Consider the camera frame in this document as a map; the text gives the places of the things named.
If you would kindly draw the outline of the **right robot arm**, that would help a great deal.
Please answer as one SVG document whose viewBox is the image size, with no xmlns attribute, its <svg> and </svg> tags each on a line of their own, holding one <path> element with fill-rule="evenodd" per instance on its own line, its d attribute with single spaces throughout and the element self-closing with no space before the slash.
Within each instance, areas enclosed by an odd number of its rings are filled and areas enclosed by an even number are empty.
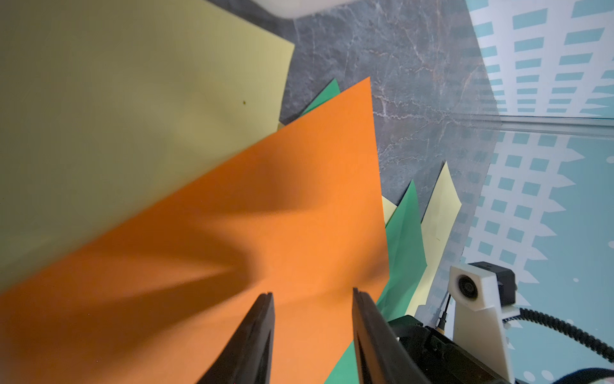
<svg viewBox="0 0 614 384">
<path fill-rule="evenodd" d="M 612 383 L 613 348 L 569 321 L 521 309 L 503 322 L 516 383 Z M 506 383 L 451 339 L 411 316 L 390 322 L 431 383 Z"/>
</svg>

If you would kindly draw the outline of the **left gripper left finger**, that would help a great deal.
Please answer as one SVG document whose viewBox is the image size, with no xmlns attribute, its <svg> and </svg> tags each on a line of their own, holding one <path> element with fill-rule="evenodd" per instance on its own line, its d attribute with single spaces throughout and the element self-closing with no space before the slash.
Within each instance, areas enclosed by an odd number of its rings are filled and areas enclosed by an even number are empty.
<svg viewBox="0 0 614 384">
<path fill-rule="evenodd" d="M 200 383 L 270 381 L 275 325 L 271 293 L 260 294 Z"/>
</svg>

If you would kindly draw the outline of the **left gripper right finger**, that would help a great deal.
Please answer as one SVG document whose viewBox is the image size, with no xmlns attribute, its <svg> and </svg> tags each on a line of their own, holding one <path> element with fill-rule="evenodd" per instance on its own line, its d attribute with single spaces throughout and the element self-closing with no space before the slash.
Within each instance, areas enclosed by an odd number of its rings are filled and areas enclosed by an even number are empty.
<svg viewBox="0 0 614 384">
<path fill-rule="evenodd" d="M 353 288 L 353 343 L 360 383 L 428 383 L 371 296 Z"/>
</svg>

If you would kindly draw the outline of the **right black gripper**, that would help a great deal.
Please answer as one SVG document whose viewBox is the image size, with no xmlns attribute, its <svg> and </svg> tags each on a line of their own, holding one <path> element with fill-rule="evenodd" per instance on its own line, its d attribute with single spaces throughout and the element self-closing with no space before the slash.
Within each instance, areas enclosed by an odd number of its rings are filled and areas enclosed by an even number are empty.
<svg viewBox="0 0 614 384">
<path fill-rule="evenodd" d="M 439 331 L 410 315 L 390 321 L 389 326 L 431 383 L 507 382 Z"/>
</svg>

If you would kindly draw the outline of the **orange paper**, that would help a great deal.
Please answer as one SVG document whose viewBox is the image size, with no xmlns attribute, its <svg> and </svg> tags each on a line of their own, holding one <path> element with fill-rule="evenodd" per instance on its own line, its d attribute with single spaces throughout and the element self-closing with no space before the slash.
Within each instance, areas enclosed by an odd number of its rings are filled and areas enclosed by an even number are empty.
<svg viewBox="0 0 614 384">
<path fill-rule="evenodd" d="M 363 80 L 1 296 L 4 383 L 194 383 L 273 294 L 271 380 L 323 383 L 389 278 Z"/>
</svg>

